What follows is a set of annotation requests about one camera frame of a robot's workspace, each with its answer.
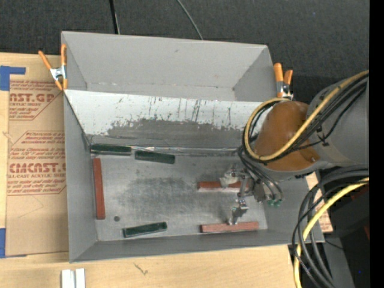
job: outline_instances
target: black wire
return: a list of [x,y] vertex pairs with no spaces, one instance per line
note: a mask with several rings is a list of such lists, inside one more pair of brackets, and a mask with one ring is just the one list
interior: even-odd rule
[[[311,199],[315,197],[317,190],[316,191],[310,191],[311,195],[306,197],[305,203],[303,203],[300,207],[299,214],[302,214],[304,212],[304,209],[305,209],[307,204],[310,205]],[[307,217],[308,217],[308,221],[310,221],[311,212],[308,213]],[[323,274],[320,272],[320,270],[317,268],[317,266],[313,262],[312,258],[310,257],[309,252],[308,252],[308,248],[305,244],[305,241],[304,241],[304,238],[302,235],[302,227],[300,224],[297,225],[297,231],[298,231],[299,242],[301,245],[302,253],[303,253],[304,257],[306,258],[306,261],[310,265],[311,270],[314,272],[316,277],[325,285],[325,287],[334,288],[335,286],[333,285],[333,283],[330,282],[327,278],[325,278],[323,276]]]
[[333,244],[332,242],[329,242],[327,239],[325,239],[325,242],[328,243],[329,245],[335,247],[335,248],[338,248],[339,250],[343,250],[344,251],[344,248],[343,247],[340,247],[336,244]]
[[[315,197],[315,192],[313,192],[312,195],[310,196],[310,198],[308,199],[308,205],[309,206],[313,203],[314,197]],[[313,213],[312,211],[308,213],[308,215],[307,215],[308,220],[307,221],[311,220],[311,218],[313,216],[312,213]],[[300,244],[301,244],[301,249],[302,249],[303,255],[304,255],[306,261],[308,262],[308,264],[311,266],[311,270],[313,270],[313,272],[315,273],[316,277],[327,288],[334,288],[335,286],[333,284],[333,280],[332,280],[330,274],[328,273],[328,271],[326,272],[326,275],[324,276],[322,274],[322,272],[315,265],[315,262],[313,261],[313,259],[310,257],[307,245],[305,244],[305,240],[304,240],[304,237],[302,235],[302,226],[301,225],[298,226],[298,236],[299,236],[299,240],[300,240]],[[316,259],[321,261],[320,264],[323,264],[323,261],[322,261],[320,256],[317,256]]]
[[238,148],[238,155],[239,155],[239,158],[241,160],[241,162],[243,163],[243,165],[252,173],[254,173],[268,188],[268,190],[271,192],[272,194],[272,200],[275,201],[276,200],[276,194],[275,192],[273,191],[272,187],[270,186],[269,184],[269,180],[267,178],[265,178],[263,176],[263,174],[257,170],[251,163],[249,163],[242,155],[242,152],[243,152],[244,148],[243,146],[240,146]]
[[[347,99],[350,98],[351,94],[354,94],[356,92],[359,92],[359,93],[360,92],[361,93],[364,92],[364,90],[366,88],[365,79],[366,79],[367,76],[368,75],[366,74],[365,76],[363,76],[363,77],[357,79],[356,81],[352,82],[349,86],[347,86],[345,88],[344,93],[341,93],[341,94],[337,95],[334,98],[334,100],[326,108],[323,109],[323,111],[316,117],[316,119],[314,121],[312,121],[310,126],[308,126],[308,128],[300,135],[300,137],[297,138],[297,140],[286,151],[281,153],[275,159],[269,160],[269,161],[263,161],[263,163],[267,163],[267,162],[270,162],[270,161],[275,161],[277,159],[285,157],[287,154],[289,154],[289,153],[291,153],[293,151],[297,151],[297,150],[303,149],[302,148],[303,146],[301,146],[301,145],[323,124],[323,122],[327,118],[329,118],[329,116],[331,114],[333,114],[335,112],[335,110],[337,110]],[[350,102],[350,104],[348,105],[348,109],[351,107],[351,105],[355,101],[356,101],[356,98],[354,98]],[[318,141],[318,142],[314,142],[314,143],[311,143],[309,145],[306,145],[306,148],[309,147],[309,146],[313,146],[315,144],[318,144],[320,142],[321,142],[321,140]]]
[[176,1],[177,1],[177,3],[180,5],[180,7],[181,7],[182,10],[184,11],[184,13],[187,15],[188,19],[189,19],[190,22],[192,23],[192,25],[193,25],[194,29],[196,30],[197,34],[199,35],[200,39],[201,39],[201,40],[204,40],[202,34],[200,33],[199,28],[198,28],[197,25],[195,24],[194,20],[192,19],[192,16],[189,14],[187,8],[184,6],[184,4],[181,2],[181,0],[176,0]]
[[[354,104],[354,102],[364,93],[365,89],[362,89],[359,94],[357,96],[355,96],[352,101],[343,109],[343,111],[340,113],[340,115],[337,117],[336,121],[334,122],[334,124],[332,125],[331,129],[328,131],[328,133],[319,141],[316,141],[314,143],[310,143],[310,144],[306,144],[306,145],[303,145],[303,146],[299,146],[299,147],[294,147],[292,148],[292,152],[293,151],[299,151],[299,150],[302,150],[302,149],[305,149],[305,148],[308,148],[308,147],[311,147],[311,146],[314,146],[316,144],[319,144],[321,142],[324,142],[331,134],[332,132],[335,130],[337,124],[339,123],[339,121],[341,120],[341,118],[343,117],[343,115],[348,111],[348,109],[350,109],[350,107]],[[306,141],[308,139],[307,136],[304,136],[302,138],[302,141]]]
[[120,27],[119,27],[119,23],[118,23],[118,17],[116,15],[115,5],[113,3],[113,0],[109,0],[109,7],[110,7],[111,15],[112,15],[113,28],[115,30],[115,34],[120,34]]
[[[305,272],[309,271],[309,269],[307,268],[305,263],[302,261],[302,259],[298,256],[298,253],[297,253],[297,250],[296,250],[296,247],[295,247],[295,244],[296,244],[296,233],[299,231],[298,235],[299,235],[299,238],[300,238],[300,244],[301,244],[303,253],[305,255],[306,244],[305,244],[305,242],[303,240],[302,233],[301,233],[301,223],[305,220],[305,218],[307,216],[309,216],[312,213],[314,208],[322,200],[325,200],[325,198],[328,197],[333,191],[335,191],[336,189],[338,189],[340,187],[343,187],[345,185],[344,184],[338,184],[336,186],[333,186],[330,190],[328,190],[325,194],[323,194],[318,200],[316,200],[312,204],[309,204],[309,200],[311,199],[311,197],[315,196],[316,191],[318,191],[320,189],[320,185],[324,186],[324,185],[329,184],[331,182],[334,182],[334,181],[336,181],[338,179],[341,180],[341,179],[345,179],[345,178],[349,178],[349,177],[354,177],[354,178],[355,177],[359,177],[359,178],[361,178],[362,176],[369,176],[368,169],[363,167],[363,166],[353,166],[353,167],[340,168],[340,169],[338,169],[336,171],[333,171],[333,172],[329,173],[328,175],[326,175],[323,178],[322,182],[319,183],[318,185],[316,185],[315,187],[313,187],[307,193],[307,195],[304,197],[304,199],[302,201],[302,204],[301,204],[301,207],[300,207],[299,220],[298,220],[297,225],[295,226],[295,229],[294,229],[293,235],[292,235],[292,247],[293,247],[293,250],[294,250],[295,257],[298,258],[298,260],[299,260],[299,262],[300,262],[300,264],[301,264],[301,266],[302,266],[302,268],[303,268],[303,270]],[[306,205],[308,205],[308,209],[303,214]],[[307,260],[308,260],[308,258],[309,258],[309,260],[311,260],[310,255],[308,253],[307,253],[305,258]]]

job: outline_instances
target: cable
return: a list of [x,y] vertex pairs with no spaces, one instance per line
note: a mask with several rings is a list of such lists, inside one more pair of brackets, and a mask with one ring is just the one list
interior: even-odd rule
[[111,15],[112,15],[113,28],[115,30],[115,34],[120,34],[120,27],[119,27],[118,17],[116,15],[115,5],[113,3],[113,0],[109,0],[109,7],[110,7]]
[[[327,211],[338,199],[341,197],[345,196],[347,193],[362,187],[363,185],[366,185],[367,182],[369,182],[369,177],[364,178],[361,180],[360,183],[357,184],[352,184],[350,186],[347,186],[346,188],[340,190],[337,194],[332,196],[316,213],[315,215],[311,218],[311,220],[308,222],[307,226],[305,227],[302,237],[305,240],[310,232],[310,230],[313,228],[315,225],[316,221],[321,217],[321,215]],[[298,244],[296,248],[297,255],[301,255],[301,245]],[[298,288],[301,288],[301,282],[300,282],[300,276],[299,276],[299,260],[297,257],[295,257],[295,261],[293,263],[293,268],[294,268],[294,277],[295,277],[295,283]]]
[[[337,180],[345,180],[345,179],[350,179],[350,178],[359,178],[361,179],[362,176],[369,176],[369,171],[368,171],[368,168],[366,166],[362,166],[362,165],[357,165],[357,166],[350,166],[350,167],[341,167],[339,169],[336,169],[330,173],[328,173],[327,175],[325,175],[322,180],[319,182],[319,184],[317,184],[315,187],[313,187],[308,193],[307,195],[304,197],[302,203],[301,203],[301,206],[300,206],[300,210],[299,210],[299,220],[298,220],[298,223],[293,231],[293,235],[292,235],[292,248],[294,250],[294,253],[295,253],[295,257],[299,260],[300,264],[302,265],[302,268],[303,270],[308,274],[309,278],[311,279],[311,281],[316,285],[318,286],[318,283],[317,281],[313,278],[313,276],[311,275],[311,272],[310,270],[307,268],[307,266],[305,265],[305,263],[302,261],[302,259],[300,258],[300,256],[298,255],[298,253],[296,252],[296,249],[295,249],[295,236],[296,236],[296,232],[301,228],[300,227],[300,224],[302,221],[305,220],[305,218],[308,216],[310,216],[310,214],[312,213],[312,211],[315,209],[315,207],[320,203],[322,202],[325,198],[327,198],[333,191],[335,191],[337,188],[340,188],[340,187],[343,187],[344,184],[338,184],[334,187],[332,187],[330,190],[328,190],[325,194],[323,194],[316,202],[313,203],[313,198],[315,197],[316,195],[316,192],[318,190],[320,190],[320,188],[324,187],[326,184],[330,184],[334,181],[337,181]],[[305,209],[305,206],[308,205],[308,210],[306,211],[306,213],[304,213],[304,209]],[[309,255],[307,249],[306,249],[306,244],[304,242],[304,239],[302,238],[302,233],[301,233],[301,229],[299,231],[299,237],[300,237],[300,245],[303,249],[303,254],[306,258],[306,260],[310,263],[311,265],[311,270],[317,270],[317,267],[316,265],[313,263],[312,259],[311,259],[311,256]],[[322,269],[322,265],[323,265],[323,262],[322,262],[322,258],[320,257],[320,255],[318,255],[316,257],[316,260],[319,261],[319,265],[320,265],[320,268]],[[328,281],[332,283],[332,278],[331,276],[329,275],[328,276],[328,270],[326,269],[326,271],[323,271],[325,276],[328,278]]]
[[[285,152],[288,148],[290,148],[295,141],[300,137],[300,135],[308,128],[308,126],[312,123],[315,118],[321,114],[322,109],[335,97],[337,94],[348,87],[351,83],[355,82],[356,80],[361,79],[361,77],[367,75],[369,71],[363,71],[355,76],[352,76],[348,79],[346,79],[343,83],[338,85],[336,88],[334,88],[325,98],[324,100],[316,107],[314,112],[305,120],[305,122],[302,124],[300,129],[295,133],[295,135],[283,146],[281,147],[278,151],[274,152],[271,155],[257,155],[251,148],[250,142],[248,135],[244,135],[244,146],[247,154],[255,159],[259,160],[261,162],[267,162],[276,159],[279,157],[283,152]],[[270,101],[275,101],[277,100],[283,101],[283,98],[273,98],[273,100],[266,101],[265,103],[262,103],[256,110],[251,114],[250,118],[248,119],[248,122],[245,126],[245,134],[248,134],[250,130],[250,125],[252,123],[252,120],[254,117],[259,113],[259,111],[266,105],[266,103],[269,103]]]
[[195,22],[193,21],[192,19],[192,16],[189,14],[188,10],[185,8],[185,6],[183,5],[183,3],[180,1],[180,0],[176,0],[178,2],[178,4],[181,6],[182,10],[184,11],[184,13],[187,15],[187,17],[189,18],[190,22],[192,23],[194,29],[196,30],[197,34],[199,35],[200,39],[201,40],[204,40],[203,39],[203,36],[202,34],[200,33],[197,25],[195,24]]

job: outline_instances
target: table surface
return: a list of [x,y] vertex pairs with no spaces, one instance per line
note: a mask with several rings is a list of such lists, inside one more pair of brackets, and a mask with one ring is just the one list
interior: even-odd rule
[[294,288],[288,247],[68,263],[68,253],[0,260],[0,287],[59,287],[63,269],[85,268],[86,287]]

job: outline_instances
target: cardboard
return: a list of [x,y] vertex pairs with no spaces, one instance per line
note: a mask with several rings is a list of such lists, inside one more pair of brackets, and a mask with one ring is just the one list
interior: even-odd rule
[[0,53],[0,65],[26,68],[10,75],[5,254],[68,250],[62,92],[37,54]]

